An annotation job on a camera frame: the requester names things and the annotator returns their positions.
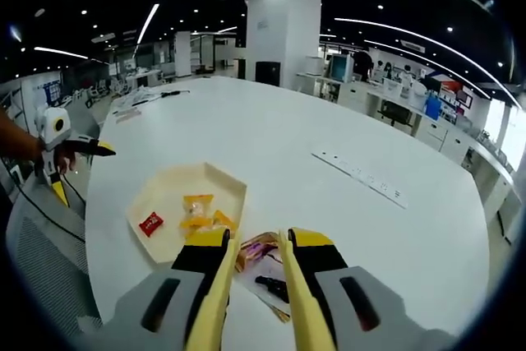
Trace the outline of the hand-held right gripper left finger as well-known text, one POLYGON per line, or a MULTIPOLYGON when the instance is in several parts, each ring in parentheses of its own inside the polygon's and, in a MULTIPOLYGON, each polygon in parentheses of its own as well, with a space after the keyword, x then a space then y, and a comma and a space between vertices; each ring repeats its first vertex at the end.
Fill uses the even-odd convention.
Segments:
POLYGON ((78 338, 79 350, 219 350, 233 279, 227 229, 197 233, 169 268, 125 293, 113 318, 78 338))

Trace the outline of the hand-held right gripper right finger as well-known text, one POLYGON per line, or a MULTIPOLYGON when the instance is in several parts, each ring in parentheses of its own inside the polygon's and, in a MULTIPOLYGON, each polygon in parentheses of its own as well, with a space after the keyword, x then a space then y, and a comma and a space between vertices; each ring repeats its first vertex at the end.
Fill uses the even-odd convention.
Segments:
POLYGON ((324 234, 287 232, 287 290, 299 350, 448 350, 452 337, 412 320, 404 300, 324 234))

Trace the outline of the person's left hand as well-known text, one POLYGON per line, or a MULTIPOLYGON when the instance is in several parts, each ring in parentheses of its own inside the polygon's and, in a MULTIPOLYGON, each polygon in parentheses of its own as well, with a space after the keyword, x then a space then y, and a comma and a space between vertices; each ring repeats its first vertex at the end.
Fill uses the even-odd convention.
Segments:
POLYGON ((54 163, 60 174, 74 171, 76 166, 76 153, 73 150, 58 147, 54 151, 54 163))

